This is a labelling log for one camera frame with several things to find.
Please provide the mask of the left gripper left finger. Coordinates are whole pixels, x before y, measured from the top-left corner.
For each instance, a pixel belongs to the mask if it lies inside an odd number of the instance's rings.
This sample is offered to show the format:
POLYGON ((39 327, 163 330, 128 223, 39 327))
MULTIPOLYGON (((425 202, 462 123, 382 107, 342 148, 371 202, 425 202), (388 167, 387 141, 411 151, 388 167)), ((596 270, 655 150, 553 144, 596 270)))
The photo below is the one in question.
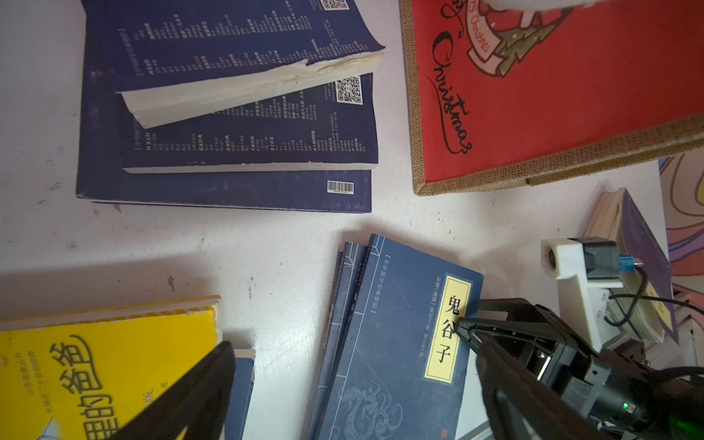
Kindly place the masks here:
POLYGON ((235 352, 230 342, 224 341, 112 437, 220 438, 235 374, 235 352))

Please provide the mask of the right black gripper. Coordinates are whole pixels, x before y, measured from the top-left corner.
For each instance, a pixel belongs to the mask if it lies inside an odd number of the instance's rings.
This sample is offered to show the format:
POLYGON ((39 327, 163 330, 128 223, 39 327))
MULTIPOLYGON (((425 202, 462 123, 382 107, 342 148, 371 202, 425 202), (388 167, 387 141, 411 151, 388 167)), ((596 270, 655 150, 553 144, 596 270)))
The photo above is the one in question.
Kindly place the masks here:
POLYGON ((607 348, 596 352, 555 313, 524 298, 480 300, 478 318, 460 319, 455 332, 476 353, 492 340, 520 363, 550 356, 557 366, 541 381, 587 419, 640 439, 703 438, 700 367, 654 370, 607 348), (557 345, 542 318, 557 330, 557 345))

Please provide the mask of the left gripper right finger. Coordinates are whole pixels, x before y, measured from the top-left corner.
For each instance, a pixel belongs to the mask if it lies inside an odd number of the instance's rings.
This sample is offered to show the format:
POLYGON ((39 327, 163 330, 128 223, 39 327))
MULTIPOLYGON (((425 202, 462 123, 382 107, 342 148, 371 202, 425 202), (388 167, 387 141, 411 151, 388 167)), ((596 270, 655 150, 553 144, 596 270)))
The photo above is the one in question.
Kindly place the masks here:
POLYGON ((494 340, 478 351, 482 399, 496 439, 607 439, 494 340))

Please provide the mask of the blue book yellow label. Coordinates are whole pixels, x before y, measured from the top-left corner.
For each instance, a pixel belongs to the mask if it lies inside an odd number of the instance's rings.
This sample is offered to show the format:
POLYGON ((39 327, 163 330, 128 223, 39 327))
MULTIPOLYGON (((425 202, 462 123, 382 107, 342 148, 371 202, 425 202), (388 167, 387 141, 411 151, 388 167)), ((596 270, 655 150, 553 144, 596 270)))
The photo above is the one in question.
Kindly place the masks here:
POLYGON ((362 271, 367 247, 354 242, 345 242, 338 253, 331 302, 324 330, 324 344, 320 359, 317 385, 313 390, 313 405, 309 425, 304 439, 315 439, 315 434, 326 406, 337 359, 344 342, 351 308, 355 304, 355 293, 362 271))
POLYGON ((453 439, 481 273, 373 234, 316 439, 453 439))

